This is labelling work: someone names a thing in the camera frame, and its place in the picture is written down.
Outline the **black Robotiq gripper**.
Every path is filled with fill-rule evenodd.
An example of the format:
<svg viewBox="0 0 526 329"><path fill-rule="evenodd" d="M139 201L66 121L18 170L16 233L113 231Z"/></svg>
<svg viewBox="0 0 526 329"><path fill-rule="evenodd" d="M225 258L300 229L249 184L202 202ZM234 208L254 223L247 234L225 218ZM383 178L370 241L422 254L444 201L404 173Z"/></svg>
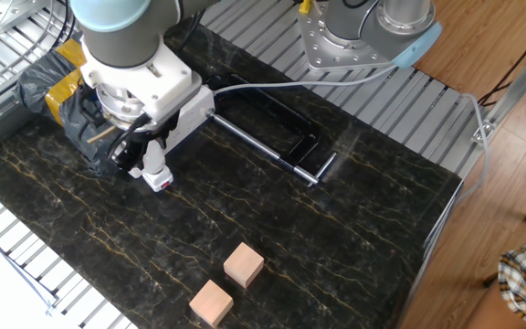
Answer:
<svg viewBox="0 0 526 329"><path fill-rule="evenodd" d="M174 126L165 124L155 131L132 132L123 139L118 138L110 146L110 161L121 170L131 170L142 160L150 141L156 141L163 154L167 154L167 139L174 130Z"/></svg>

